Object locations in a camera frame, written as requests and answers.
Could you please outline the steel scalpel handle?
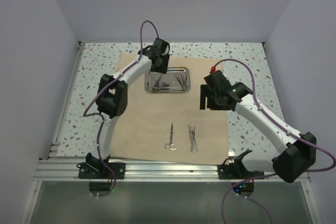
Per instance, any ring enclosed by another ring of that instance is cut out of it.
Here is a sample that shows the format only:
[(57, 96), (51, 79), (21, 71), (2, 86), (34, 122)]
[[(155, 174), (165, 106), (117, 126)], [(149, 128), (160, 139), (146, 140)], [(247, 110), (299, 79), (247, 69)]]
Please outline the steel scalpel handle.
[(190, 125), (188, 125), (188, 131), (189, 131), (190, 144), (191, 144), (190, 151), (191, 151), (191, 153), (194, 153), (194, 144), (193, 144), (193, 139), (192, 139), (192, 130), (191, 130), (191, 127), (190, 127)]
[(194, 153), (196, 148), (195, 148), (195, 139), (194, 139), (194, 131), (193, 128), (191, 126), (189, 126), (189, 130), (190, 130), (190, 138), (191, 138), (191, 153)]

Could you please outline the steel hemostat clamp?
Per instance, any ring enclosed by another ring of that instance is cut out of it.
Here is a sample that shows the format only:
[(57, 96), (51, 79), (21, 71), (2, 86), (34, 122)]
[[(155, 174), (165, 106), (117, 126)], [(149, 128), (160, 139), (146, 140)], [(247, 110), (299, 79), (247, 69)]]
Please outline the steel hemostat clamp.
[(148, 93), (157, 93), (160, 91), (160, 81), (163, 77), (162, 73), (148, 72), (145, 78), (145, 90)]

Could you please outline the steel scissors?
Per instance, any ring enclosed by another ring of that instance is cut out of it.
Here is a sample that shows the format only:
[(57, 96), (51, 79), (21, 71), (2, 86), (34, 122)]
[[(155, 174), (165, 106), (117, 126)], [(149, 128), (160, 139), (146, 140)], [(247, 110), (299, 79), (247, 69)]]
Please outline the steel scissors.
[(170, 139), (169, 142), (165, 144), (165, 149), (172, 151), (175, 151), (177, 149), (177, 146), (173, 143), (173, 123), (171, 124), (170, 128)]

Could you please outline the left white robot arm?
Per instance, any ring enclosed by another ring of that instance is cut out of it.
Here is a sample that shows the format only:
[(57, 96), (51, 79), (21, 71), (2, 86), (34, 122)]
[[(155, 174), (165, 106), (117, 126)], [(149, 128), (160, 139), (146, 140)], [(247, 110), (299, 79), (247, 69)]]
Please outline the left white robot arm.
[(102, 119), (95, 150), (86, 156), (86, 163), (97, 178), (104, 178), (112, 171), (107, 164), (111, 140), (116, 123), (128, 105), (128, 88), (148, 71), (166, 74), (169, 59), (169, 42), (156, 38), (152, 45), (141, 48), (138, 55), (120, 71), (101, 77), (98, 93), (88, 105), (91, 107), (95, 103), (98, 111), (89, 114), (86, 109), (83, 114), (84, 117), (98, 115)]

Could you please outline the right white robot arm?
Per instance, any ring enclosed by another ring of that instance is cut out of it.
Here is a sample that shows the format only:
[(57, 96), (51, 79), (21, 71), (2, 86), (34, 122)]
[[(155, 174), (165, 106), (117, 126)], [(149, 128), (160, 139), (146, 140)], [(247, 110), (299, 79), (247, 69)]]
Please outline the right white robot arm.
[(233, 178), (251, 178), (265, 172), (275, 173), (287, 183), (294, 182), (316, 161), (316, 137), (300, 133), (275, 116), (245, 84), (231, 84), (219, 70), (204, 78), (201, 85), (200, 109), (234, 111), (247, 119), (264, 135), (278, 152), (274, 157), (253, 157), (247, 149), (233, 162), (218, 165), (218, 170)]

